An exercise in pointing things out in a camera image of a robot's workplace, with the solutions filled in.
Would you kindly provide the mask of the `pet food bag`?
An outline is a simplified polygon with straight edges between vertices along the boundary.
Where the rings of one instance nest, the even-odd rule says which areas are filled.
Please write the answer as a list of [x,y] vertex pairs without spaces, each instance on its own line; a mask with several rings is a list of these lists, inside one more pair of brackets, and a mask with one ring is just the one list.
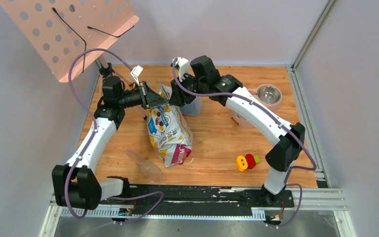
[[193,135],[180,108],[168,103],[147,114],[149,140],[165,167],[181,165],[192,153]]

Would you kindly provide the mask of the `clear plastic scoop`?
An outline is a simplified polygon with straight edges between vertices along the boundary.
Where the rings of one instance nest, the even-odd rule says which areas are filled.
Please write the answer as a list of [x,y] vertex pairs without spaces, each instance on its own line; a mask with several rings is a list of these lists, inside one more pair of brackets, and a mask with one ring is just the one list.
[[147,178],[161,182],[164,178],[162,170],[155,165],[153,162],[143,159],[132,150],[126,150],[125,153],[132,159],[135,160],[136,163],[139,164],[140,172],[144,174]]

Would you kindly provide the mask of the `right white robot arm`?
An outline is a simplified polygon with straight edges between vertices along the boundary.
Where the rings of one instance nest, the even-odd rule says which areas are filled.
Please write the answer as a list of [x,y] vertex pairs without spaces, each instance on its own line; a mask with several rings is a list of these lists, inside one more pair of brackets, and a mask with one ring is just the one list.
[[301,152],[306,152],[305,127],[299,122],[292,124],[268,109],[239,79],[222,75],[206,55],[191,62],[176,57],[171,67],[174,77],[171,83],[179,104],[187,104],[196,97],[209,97],[242,116],[270,143],[272,148],[265,156],[269,170],[262,186],[262,199],[266,205],[275,206],[288,186],[294,163]]

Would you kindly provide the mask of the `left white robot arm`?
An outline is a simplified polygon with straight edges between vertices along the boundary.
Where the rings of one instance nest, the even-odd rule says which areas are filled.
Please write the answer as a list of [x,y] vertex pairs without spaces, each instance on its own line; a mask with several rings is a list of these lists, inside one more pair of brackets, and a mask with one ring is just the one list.
[[125,117],[125,109],[141,106],[156,108],[167,99],[153,91],[145,81],[133,89],[125,89],[118,76],[108,76],[102,81],[103,96],[93,116],[90,130],[77,151],[64,165],[52,170],[54,196],[58,206],[94,210],[101,201],[113,197],[125,204],[131,199],[127,178],[109,176],[97,180],[94,172],[99,159],[112,136]]

